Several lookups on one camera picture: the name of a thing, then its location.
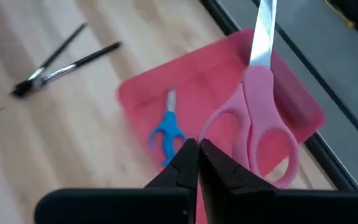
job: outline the paintbrush handle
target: paintbrush handle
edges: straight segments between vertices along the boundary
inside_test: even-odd
[[[106,53],[109,53],[109,52],[111,52],[113,50],[116,50],[117,48],[119,48],[120,45],[121,45],[121,42],[116,42],[116,43],[114,43],[114,44],[112,44],[112,45],[110,45],[108,47],[105,47],[105,48],[103,48],[103,49],[101,49],[101,50],[99,50],[99,51],[97,51],[95,53],[92,53],[92,54],[86,56],[85,58],[79,59],[78,61],[74,62],[73,64],[77,68],[79,68],[79,67],[87,64],[88,62],[93,61],[94,59],[97,59],[98,57],[100,57],[100,56],[102,56],[102,55],[104,55]]]
[[[66,49],[66,47],[73,41],[73,39],[86,27],[86,23],[81,24],[72,34],[65,40],[61,46],[40,66],[40,68],[47,68],[49,65]]]

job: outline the scissors handle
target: scissors handle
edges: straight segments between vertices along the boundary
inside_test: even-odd
[[[278,188],[285,188],[298,172],[298,143],[275,106],[273,73],[265,66],[249,66],[242,82],[252,121],[252,137],[248,145],[250,169],[261,176],[257,162],[257,152],[261,145],[289,149],[287,171],[280,179],[272,182]]]
[[[198,143],[204,139],[206,132],[212,122],[223,113],[229,113],[233,115],[237,119],[237,127],[240,130],[238,138],[236,138],[234,141],[232,158],[243,167],[250,169],[247,153],[247,138],[250,129],[250,117],[248,114],[242,83],[240,83],[239,88],[234,92],[230,99],[228,99],[208,118],[200,132]]]
[[[149,148],[151,148],[154,134],[157,131],[163,132],[163,144],[162,149],[165,154],[165,161],[161,163],[162,166],[168,165],[171,159],[175,156],[176,152],[173,148],[173,142],[176,136],[183,138],[183,142],[186,141],[185,135],[178,129],[177,119],[174,112],[167,111],[161,124],[154,129],[149,139]]]

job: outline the metal blade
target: metal blade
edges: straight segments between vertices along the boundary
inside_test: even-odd
[[[170,89],[167,97],[167,111],[175,112],[175,104],[177,101],[177,92]]]
[[[249,65],[270,68],[277,0],[261,0],[252,41]]]

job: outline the wooden floor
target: wooden floor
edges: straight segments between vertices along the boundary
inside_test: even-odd
[[[24,101],[10,97],[82,22],[89,27],[50,71],[118,40],[123,47]],[[131,138],[116,88],[223,37],[196,0],[0,0],[0,223],[32,223],[53,189],[143,187],[157,170]],[[331,189],[306,149],[300,157],[291,187]]]

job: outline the pink cutting mat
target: pink cutting mat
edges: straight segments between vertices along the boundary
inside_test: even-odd
[[[187,138],[197,139],[209,115],[237,89],[249,61],[253,30],[243,30],[188,53],[157,68],[125,81],[118,90],[124,114],[144,150],[155,161],[164,161],[162,134],[156,134],[152,150],[147,149],[151,132],[160,124],[168,89],[177,90],[177,123]],[[273,51],[271,69],[275,76],[276,106],[299,143],[310,137],[323,123],[324,114],[284,61]],[[236,137],[236,120],[221,115],[212,124],[206,138],[231,156]],[[175,143],[175,149],[181,141]],[[268,174],[288,155],[286,149],[260,149],[260,172]],[[197,223],[206,223],[200,188],[197,199]]]

